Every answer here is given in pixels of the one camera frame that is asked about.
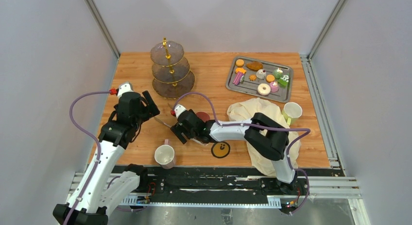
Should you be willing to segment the metal baking tray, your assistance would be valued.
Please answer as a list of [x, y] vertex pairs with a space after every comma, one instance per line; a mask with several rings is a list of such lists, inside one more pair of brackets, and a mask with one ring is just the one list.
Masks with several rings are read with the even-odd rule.
[[[233, 84], [233, 80], [235, 78], [235, 69], [238, 68], [235, 65], [235, 61], [237, 59], [242, 59], [244, 60], [244, 65], [242, 68], [244, 68], [246, 70], [246, 73], [244, 75], [244, 78], [242, 79], [242, 81], [238, 84], [238, 85], [234, 85]], [[250, 75], [255, 75], [256, 71], [253, 70], [249, 70], [246, 67], [247, 63], [253, 62], [253, 61], [258, 61], [261, 62], [263, 64], [263, 69], [266, 70], [267, 75], [268, 74], [273, 74], [273, 71], [276, 70], [277, 68], [281, 68], [283, 69], [283, 75], [289, 75], [290, 80], [289, 80], [289, 84], [286, 88], [282, 88], [279, 86], [279, 90], [276, 93], [270, 93], [267, 96], [262, 96], [260, 94], [257, 93], [257, 87], [259, 84], [265, 83], [268, 84], [268, 82], [266, 82], [265, 79], [259, 79], [257, 78], [255, 81], [250, 81], [249, 80], [249, 76]], [[272, 100], [272, 101], [276, 101], [276, 102], [281, 102], [281, 103], [286, 103], [290, 101], [291, 98], [291, 93], [292, 93], [292, 78], [293, 78], [293, 69], [289, 66], [285, 66], [285, 65], [280, 65], [280, 64], [276, 64], [276, 63], [272, 63], [272, 62], [268, 62], [268, 61], [263, 61], [263, 60], [259, 60], [259, 59], [254, 59], [254, 58], [250, 58], [250, 57], [245, 57], [245, 56], [236, 56], [231, 64], [227, 79], [226, 79], [226, 83], [225, 86], [227, 89], [231, 90], [231, 91], [235, 91], [235, 92], [239, 92], [239, 93], [243, 93], [243, 94], [248, 94], [248, 95], [253, 95], [253, 96], [257, 96], [257, 97], [261, 97], [261, 98], [266, 98], [268, 100]]]

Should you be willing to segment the metal tongs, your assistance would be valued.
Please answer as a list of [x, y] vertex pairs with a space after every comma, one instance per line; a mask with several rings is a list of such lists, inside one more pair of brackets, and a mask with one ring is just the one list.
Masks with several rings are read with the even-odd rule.
[[[171, 103], [167, 103], [167, 105], [169, 106], [169, 108], [172, 108], [172, 104], [171, 104]], [[171, 124], [170, 122], [165, 122], [165, 121], [163, 121], [163, 120], [161, 120], [160, 118], [157, 118], [157, 117], [154, 117], [154, 119], [155, 119], [158, 123], [160, 123], [160, 124], [162, 124], [162, 125], [164, 125], [164, 126], [166, 126], [166, 127], [168, 127], [168, 128], [171, 128], [171, 127], [172, 127], [172, 124]], [[183, 136], [186, 140], [188, 140], [188, 137], [187, 137], [185, 134], [182, 134], [182, 136]], [[208, 145], [209, 145], [209, 143], [202, 143], [202, 142], [200, 142], [200, 141], [198, 141], [198, 140], [196, 140], [196, 139], [194, 139], [194, 138], [191, 138], [190, 140], [193, 141], [193, 142], [196, 142], [197, 144], [202, 145], [202, 146], [208, 146]]]

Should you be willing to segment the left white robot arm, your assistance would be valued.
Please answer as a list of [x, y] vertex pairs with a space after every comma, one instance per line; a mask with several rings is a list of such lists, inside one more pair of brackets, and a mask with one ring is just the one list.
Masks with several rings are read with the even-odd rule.
[[97, 137], [75, 121], [75, 103], [70, 106], [72, 123], [93, 138], [97, 147], [75, 192], [66, 203], [57, 204], [53, 210], [54, 218], [61, 225], [105, 225], [131, 191], [144, 192], [149, 186], [147, 169], [130, 164], [112, 186], [104, 189], [118, 159], [140, 134], [141, 125], [160, 113], [148, 91], [139, 94], [112, 89], [108, 93], [117, 95], [119, 101]]

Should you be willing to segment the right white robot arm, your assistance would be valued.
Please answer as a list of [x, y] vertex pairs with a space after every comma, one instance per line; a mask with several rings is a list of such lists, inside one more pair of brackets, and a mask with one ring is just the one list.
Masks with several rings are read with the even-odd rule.
[[263, 113], [242, 121], [204, 121], [193, 110], [178, 105], [171, 114], [177, 122], [171, 131], [185, 144], [189, 139], [202, 144], [218, 143], [228, 140], [240, 140], [249, 143], [259, 154], [271, 161], [278, 180], [278, 189], [283, 194], [290, 194], [297, 188], [295, 169], [289, 149], [289, 129], [284, 128]]

